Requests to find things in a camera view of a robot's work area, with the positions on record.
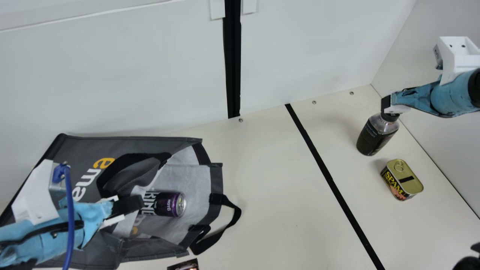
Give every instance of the black wall gap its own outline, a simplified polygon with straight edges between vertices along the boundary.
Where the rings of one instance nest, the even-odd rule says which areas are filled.
[[[223,48],[227,86],[228,118],[240,116],[240,0],[225,0]]]

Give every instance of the white table surface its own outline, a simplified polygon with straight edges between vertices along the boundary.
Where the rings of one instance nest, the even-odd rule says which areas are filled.
[[[375,156],[357,151],[361,129],[380,111],[371,86],[292,107],[386,269],[452,269],[461,258],[478,256],[469,247],[480,242],[480,220],[405,126]],[[422,193],[403,202],[393,197],[379,175],[393,159],[407,162]]]
[[[210,160],[224,163],[224,192],[242,209],[239,222],[199,256],[119,269],[164,270],[195,257],[202,270],[375,269],[285,107],[242,118],[169,134],[203,138]],[[222,209],[212,230],[232,212]]]

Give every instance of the gray tote bag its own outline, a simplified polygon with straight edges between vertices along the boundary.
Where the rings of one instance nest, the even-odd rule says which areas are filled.
[[[113,195],[143,196],[152,190],[182,192],[187,201],[178,218],[134,212],[98,231],[83,250],[74,251],[71,268],[113,270],[121,262],[186,256],[188,247],[197,255],[214,245],[241,216],[240,208],[223,194],[222,164],[210,161],[198,138],[60,134],[39,163],[42,160],[68,161],[73,198],[79,202],[95,203]],[[15,222],[10,207],[15,197],[2,213],[0,226]],[[231,222],[205,238],[222,205],[234,209]],[[62,267],[63,258],[36,267]]]

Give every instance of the dark plastic bottle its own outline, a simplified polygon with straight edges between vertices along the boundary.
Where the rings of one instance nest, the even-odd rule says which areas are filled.
[[[400,124],[396,121],[400,114],[377,113],[370,117],[360,132],[357,149],[366,156],[375,155],[397,132]]]

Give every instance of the bag handle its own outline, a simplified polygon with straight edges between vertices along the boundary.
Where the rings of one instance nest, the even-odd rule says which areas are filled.
[[[190,244],[190,249],[192,250],[194,255],[201,254],[207,249],[209,249],[211,246],[215,245],[215,243],[220,240],[225,230],[235,225],[241,216],[241,209],[238,206],[234,205],[232,202],[230,202],[227,196],[224,194],[217,194],[217,193],[210,194],[210,203],[217,204],[217,205],[224,205],[224,206],[233,208],[234,209],[233,217],[230,223],[228,223],[228,225],[225,228],[223,228],[216,234],[211,235],[208,238],[202,240],[202,238],[205,237],[205,235],[211,229],[209,225],[204,226],[202,233],[198,235],[198,237]]]
[[[160,165],[158,166],[158,169],[160,169],[171,157],[172,155],[170,153],[131,153],[120,156],[114,162],[112,162],[98,177],[96,185],[100,196],[102,198],[107,198],[115,195],[114,191],[108,190],[105,187],[110,181],[110,179],[112,179],[117,173],[119,173],[123,169],[150,158],[155,158],[160,161]]]

